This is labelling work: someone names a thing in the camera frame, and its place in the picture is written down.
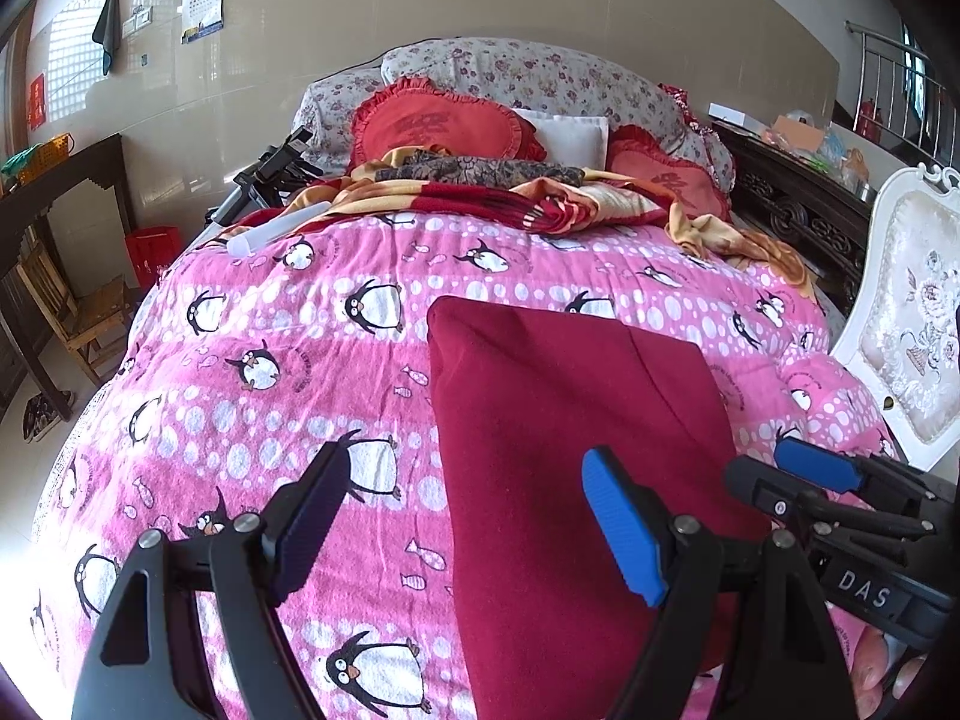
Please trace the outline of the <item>person's right hand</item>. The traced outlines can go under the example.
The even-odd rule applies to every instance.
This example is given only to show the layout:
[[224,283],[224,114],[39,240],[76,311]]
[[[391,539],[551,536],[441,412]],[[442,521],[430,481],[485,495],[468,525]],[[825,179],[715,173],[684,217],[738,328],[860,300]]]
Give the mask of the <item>person's right hand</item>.
[[874,718],[884,704],[885,697],[900,700],[907,694],[914,678],[926,663],[926,657],[919,655],[913,660],[905,661],[892,682],[884,686],[892,663],[890,644],[884,634],[878,629],[864,629],[857,641],[851,670],[857,717]]

